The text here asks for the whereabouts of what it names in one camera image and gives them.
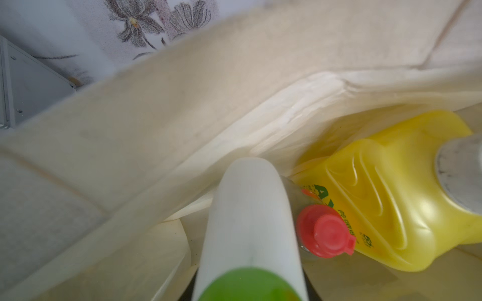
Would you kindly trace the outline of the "white bottle green cap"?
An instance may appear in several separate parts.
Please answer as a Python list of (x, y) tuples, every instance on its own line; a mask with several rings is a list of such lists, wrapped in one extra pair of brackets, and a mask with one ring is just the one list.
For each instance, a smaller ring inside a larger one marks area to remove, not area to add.
[(267, 160), (229, 165), (209, 214), (193, 300), (307, 300), (287, 193)]

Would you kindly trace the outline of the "yellow-green bottle red cap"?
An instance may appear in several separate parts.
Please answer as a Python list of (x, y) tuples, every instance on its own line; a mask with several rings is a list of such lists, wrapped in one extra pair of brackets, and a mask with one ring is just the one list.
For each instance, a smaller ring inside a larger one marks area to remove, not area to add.
[(340, 214), (314, 192), (286, 177), (282, 182), (291, 207), (299, 246), (313, 257), (334, 258), (355, 252), (356, 237)]

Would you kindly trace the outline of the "cream canvas shopping bag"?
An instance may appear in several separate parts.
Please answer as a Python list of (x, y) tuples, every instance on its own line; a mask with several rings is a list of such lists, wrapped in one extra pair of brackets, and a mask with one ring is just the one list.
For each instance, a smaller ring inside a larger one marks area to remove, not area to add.
[(280, 1), (201, 30), (1, 139), (1, 299), (189, 299), (234, 160), (287, 176), (430, 110), (481, 131), (480, 1)]

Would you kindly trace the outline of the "large yellow pump soap bottle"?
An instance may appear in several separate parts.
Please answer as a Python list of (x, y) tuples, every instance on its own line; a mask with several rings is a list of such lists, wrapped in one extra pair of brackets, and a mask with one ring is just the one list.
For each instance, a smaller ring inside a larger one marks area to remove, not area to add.
[(459, 245), (481, 242), (481, 148), (468, 124), (432, 111), (310, 153), (291, 179), (335, 209), (355, 252), (404, 272), (426, 269)]

